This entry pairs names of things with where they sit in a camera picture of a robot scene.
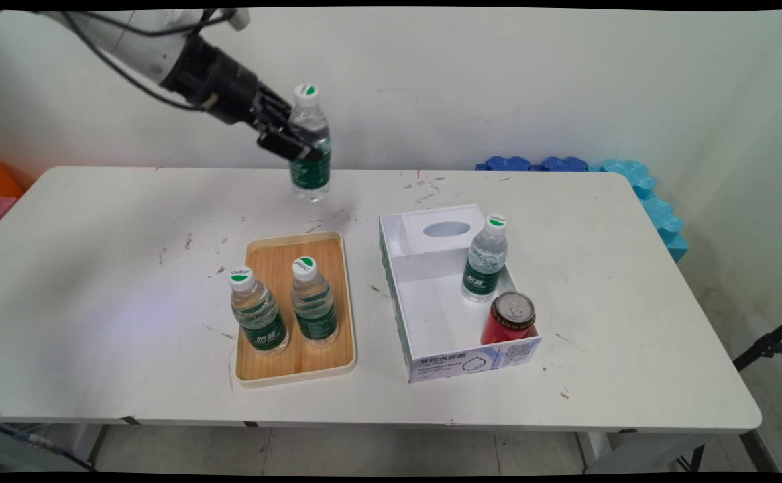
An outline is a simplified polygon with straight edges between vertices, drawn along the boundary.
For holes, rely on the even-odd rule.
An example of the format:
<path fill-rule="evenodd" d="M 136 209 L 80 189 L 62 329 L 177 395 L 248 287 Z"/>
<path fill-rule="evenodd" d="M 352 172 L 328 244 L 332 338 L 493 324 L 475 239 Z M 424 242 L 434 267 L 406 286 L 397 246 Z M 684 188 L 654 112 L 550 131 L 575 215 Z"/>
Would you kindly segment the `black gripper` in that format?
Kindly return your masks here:
<path fill-rule="evenodd" d="M 292 106 L 268 85 L 202 36 L 186 37 L 161 87 L 213 118 L 259 128 L 257 144 L 287 161 L 319 161 L 324 151 L 307 129 L 291 125 Z"/>

